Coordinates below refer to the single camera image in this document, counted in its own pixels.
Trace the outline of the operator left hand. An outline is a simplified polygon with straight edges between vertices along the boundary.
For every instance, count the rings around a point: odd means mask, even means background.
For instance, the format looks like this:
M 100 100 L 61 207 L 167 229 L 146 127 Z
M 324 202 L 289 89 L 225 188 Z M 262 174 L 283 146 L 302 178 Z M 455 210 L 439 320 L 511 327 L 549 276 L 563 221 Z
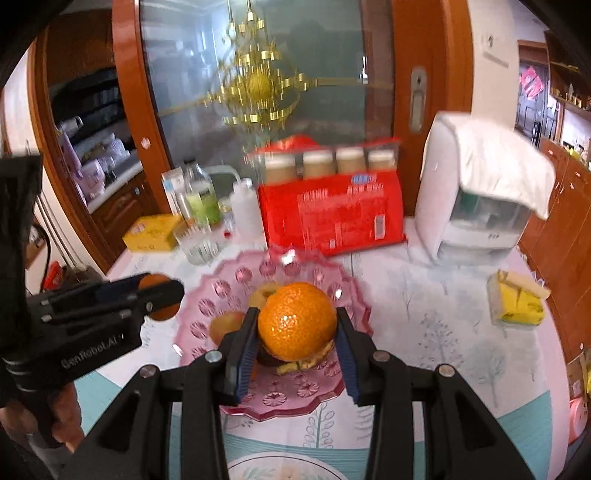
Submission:
M 76 387 L 67 384 L 55 397 L 52 403 L 54 423 L 51 433 L 53 438 L 74 452 L 84 440 L 81 428 L 81 409 L 78 402 Z M 1 409 L 1 423 L 8 434 L 33 434 L 38 430 L 38 422 L 34 415 L 20 402 L 10 400 Z

